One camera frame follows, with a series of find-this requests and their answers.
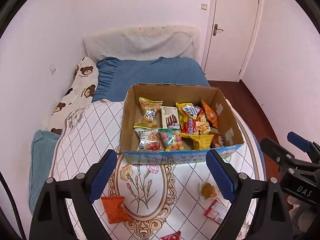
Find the red snack packet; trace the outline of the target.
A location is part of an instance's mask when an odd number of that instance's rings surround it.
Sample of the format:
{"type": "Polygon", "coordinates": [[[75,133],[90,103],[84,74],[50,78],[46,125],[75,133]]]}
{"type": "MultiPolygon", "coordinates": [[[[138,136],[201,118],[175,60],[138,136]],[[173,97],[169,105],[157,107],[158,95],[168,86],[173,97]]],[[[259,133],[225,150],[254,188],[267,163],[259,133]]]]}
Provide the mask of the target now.
{"type": "Polygon", "coordinates": [[[171,233],[169,235],[163,236],[160,239],[161,240],[180,240],[181,239],[181,231],[177,231],[175,233],[171,233]]]}

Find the red white snack bar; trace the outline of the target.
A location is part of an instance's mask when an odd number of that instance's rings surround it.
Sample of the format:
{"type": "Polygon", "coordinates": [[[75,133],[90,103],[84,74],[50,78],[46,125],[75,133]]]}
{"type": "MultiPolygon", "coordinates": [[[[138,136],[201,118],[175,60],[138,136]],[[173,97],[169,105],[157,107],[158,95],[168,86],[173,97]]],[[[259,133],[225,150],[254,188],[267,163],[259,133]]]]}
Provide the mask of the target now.
{"type": "Polygon", "coordinates": [[[204,215],[217,224],[221,224],[227,214],[227,208],[215,199],[204,215]]]}

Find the oat cookie pack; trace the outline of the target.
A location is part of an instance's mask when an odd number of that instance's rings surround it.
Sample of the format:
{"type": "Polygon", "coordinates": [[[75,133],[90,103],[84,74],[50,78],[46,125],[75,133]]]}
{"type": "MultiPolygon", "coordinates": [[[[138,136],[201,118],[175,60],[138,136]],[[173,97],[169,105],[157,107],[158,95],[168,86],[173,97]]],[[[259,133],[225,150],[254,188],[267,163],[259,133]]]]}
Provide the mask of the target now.
{"type": "Polygon", "coordinates": [[[158,129],[136,128],[139,137],[138,152],[160,152],[163,150],[158,138],[158,129]]]}

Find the yellow Korean cheese noodle pack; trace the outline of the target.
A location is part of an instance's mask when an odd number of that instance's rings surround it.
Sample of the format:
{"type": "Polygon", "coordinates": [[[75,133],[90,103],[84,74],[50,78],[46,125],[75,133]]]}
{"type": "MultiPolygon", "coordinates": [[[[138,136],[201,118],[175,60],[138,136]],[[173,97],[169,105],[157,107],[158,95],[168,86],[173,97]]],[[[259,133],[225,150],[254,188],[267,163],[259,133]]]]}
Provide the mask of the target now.
{"type": "Polygon", "coordinates": [[[176,103],[181,127],[181,137],[191,135],[208,135],[210,124],[206,119],[204,109],[193,103],[176,103]]]}

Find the orange snack pack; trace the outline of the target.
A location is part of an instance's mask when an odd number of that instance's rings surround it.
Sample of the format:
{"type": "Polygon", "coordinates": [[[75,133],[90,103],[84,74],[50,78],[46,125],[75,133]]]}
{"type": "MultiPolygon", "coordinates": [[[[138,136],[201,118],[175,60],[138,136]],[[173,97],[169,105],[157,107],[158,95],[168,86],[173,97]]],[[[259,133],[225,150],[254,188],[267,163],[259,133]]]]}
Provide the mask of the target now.
{"type": "Polygon", "coordinates": [[[132,221],[131,217],[127,214],[123,206],[125,197],[112,196],[101,197],[100,199],[110,224],[132,221]]]}
{"type": "Polygon", "coordinates": [[[209,105],[203,99],[201,100],[201,103],[207,120],[212,124],[213,127],[218,129],[219,126],[217,113],[211,107],[209,107],[209,105]]]}

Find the yellow chicken snack pack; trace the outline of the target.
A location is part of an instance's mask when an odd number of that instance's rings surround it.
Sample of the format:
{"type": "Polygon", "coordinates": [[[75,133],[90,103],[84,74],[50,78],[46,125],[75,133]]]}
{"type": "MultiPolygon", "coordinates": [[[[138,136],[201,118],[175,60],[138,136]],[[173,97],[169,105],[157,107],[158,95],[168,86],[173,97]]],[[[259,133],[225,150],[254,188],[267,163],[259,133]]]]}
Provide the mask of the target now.
{"type": "Polygon", "coordinates": [[[142,117],[134,124],[134,128],[154,129],[158,127],[156,114],[160,110],[163,101],[152,101],[147,98],[140,97],[139,103],[142,108],[142,117]]]}

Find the wall socket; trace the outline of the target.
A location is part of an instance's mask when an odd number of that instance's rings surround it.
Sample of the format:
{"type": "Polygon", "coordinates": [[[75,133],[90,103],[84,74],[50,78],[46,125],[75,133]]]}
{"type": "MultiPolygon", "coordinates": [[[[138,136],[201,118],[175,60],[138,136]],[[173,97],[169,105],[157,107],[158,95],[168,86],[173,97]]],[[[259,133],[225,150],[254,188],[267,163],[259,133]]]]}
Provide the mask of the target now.
{"type": "Polygon", "coordinates": [[[49,66],[49,70],[50,70],[51,74],[54,74],[54,73],[56,72],[55,65],[54,65],[54,64],[51,64],[51,65],[49,66]]]}

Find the colourful candy ball bag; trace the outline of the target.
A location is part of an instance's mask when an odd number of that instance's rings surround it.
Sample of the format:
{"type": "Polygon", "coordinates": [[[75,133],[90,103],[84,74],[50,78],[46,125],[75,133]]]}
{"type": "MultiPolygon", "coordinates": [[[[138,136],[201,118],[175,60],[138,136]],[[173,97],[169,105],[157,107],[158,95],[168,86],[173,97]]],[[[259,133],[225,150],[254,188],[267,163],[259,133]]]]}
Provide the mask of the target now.
{"type": "Polygon", "coordinates": [[[162,128],[159,134],[164,144],[165,151],[183,151],[183,141],[179,128],[162,128]]]}

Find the orange snack pack in box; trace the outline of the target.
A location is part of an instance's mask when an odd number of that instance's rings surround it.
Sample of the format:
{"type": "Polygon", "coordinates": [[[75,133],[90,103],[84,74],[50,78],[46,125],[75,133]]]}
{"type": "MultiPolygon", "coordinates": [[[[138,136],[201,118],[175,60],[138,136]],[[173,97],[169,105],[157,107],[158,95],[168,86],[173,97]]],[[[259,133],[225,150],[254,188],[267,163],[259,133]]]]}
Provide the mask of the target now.
{"type": "Polygon", "coordinates": [[[201,100],[201,103],[207,120],[212,124],[213,127],[218,129],[219,126],[217,113],[211,107],[209,107],[209,105],[203,99],[201,100]]]}

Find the cardboard snack box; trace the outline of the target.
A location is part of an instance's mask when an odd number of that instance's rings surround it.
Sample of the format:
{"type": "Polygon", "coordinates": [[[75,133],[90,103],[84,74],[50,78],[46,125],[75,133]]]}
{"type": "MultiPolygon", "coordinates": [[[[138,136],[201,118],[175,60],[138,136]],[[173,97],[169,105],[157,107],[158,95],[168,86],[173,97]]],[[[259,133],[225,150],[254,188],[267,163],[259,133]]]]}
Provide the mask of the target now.
{"type": "Polygon", "coordinates": [[[184,151],[137,151],[139,139],[133,125],[142,117],[142,109],[138,102],[140,97],[162,100],[165,106],[169,107],[175,106],[177,102],[199,104],[204,100],[210,107],[218,111],[218,130],[225,141],[225,146],[217,149],[221,157],[229,157],[244,144],[233,111],[219,88],[173,84],[134,84],[127,91],[124,101],[119,144],[119,149],[129,164],[164,165],[202,162],[207,153],[207,150],[195,150],[190,139],[183,141],[186,148],[184,151]]]}

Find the bear print pillow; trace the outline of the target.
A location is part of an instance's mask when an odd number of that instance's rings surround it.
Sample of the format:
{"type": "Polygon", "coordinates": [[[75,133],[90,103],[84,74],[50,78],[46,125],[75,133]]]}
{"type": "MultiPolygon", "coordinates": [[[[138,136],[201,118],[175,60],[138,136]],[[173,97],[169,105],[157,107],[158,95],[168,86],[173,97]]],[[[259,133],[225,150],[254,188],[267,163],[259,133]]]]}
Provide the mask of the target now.
{"type": "Polygon", "coordinates": [[[98,76],[96,64],[89,57],[83,57],[76,65],[70,89],[53,110],[47,126],[48,131],[60,135],[67,117],[92,102],[98,86],[98,76]]]}

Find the small brown pastry pack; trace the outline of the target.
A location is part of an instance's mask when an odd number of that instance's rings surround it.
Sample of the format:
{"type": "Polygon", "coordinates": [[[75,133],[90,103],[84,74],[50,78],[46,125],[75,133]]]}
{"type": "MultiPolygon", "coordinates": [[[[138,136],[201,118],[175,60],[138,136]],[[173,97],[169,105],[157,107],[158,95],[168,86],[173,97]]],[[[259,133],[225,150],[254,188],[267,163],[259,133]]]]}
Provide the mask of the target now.
{"type": "Polygon", "coordinates": [[[208,182],[199,184],[199,194],[202,201],[214,199],[215,197],[217,197],[216,188],[208,182]]]}

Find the white padded headboard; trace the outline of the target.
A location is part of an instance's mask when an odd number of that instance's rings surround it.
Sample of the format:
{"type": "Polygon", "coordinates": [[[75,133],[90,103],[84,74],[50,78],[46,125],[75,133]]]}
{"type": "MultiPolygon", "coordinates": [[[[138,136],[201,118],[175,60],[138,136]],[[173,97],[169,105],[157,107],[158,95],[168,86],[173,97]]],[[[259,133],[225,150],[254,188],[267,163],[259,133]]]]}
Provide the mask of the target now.
{"type": "Polygon", "coordinates": [[[159,57],[197,60],[200,32],[185,25],[136,26],[85,36],[84,45],[93,61],[105,57],[137,61],[159,57]]]}

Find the Franzzi chocolate cookie pack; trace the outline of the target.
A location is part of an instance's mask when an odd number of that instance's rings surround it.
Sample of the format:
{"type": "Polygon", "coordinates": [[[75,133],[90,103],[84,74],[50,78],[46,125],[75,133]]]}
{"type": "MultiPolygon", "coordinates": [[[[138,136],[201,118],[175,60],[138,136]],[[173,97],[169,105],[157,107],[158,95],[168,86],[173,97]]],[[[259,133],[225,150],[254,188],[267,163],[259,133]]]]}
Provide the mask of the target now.
{"type": "Polygon", "coordinates": [[[161,107],[162,128],[178,128],[180,123],[178,119],[178,110],[176,107],[161,107]]]}

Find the blue pillow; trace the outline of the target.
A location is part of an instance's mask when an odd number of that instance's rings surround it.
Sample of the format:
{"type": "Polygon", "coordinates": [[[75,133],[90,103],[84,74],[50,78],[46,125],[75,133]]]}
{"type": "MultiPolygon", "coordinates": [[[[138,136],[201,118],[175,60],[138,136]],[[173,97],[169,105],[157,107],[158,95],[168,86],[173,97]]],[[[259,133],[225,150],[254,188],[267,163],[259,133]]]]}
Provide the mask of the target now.
{"type": "Polygon", "coordinates": [[[209,86],[202,68],[190,58],[164,58],[137,61],[106,57],[96,63],[98,86],[92,101],[123,101],[136,83],[165,83],[209,86]]]}

